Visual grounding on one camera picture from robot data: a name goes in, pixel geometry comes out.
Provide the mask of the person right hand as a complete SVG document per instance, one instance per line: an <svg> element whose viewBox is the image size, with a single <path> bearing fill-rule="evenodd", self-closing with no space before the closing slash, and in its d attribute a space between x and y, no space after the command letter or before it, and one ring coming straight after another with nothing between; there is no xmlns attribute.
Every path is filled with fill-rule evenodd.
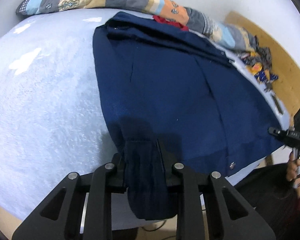
<svg viewBox="0 0 300 240"><path fill-rule="evenodd" d="M288 181L294 181L294 186L300 190L300 159L296 159L293 152L289 155L286 178Z"/></svg>

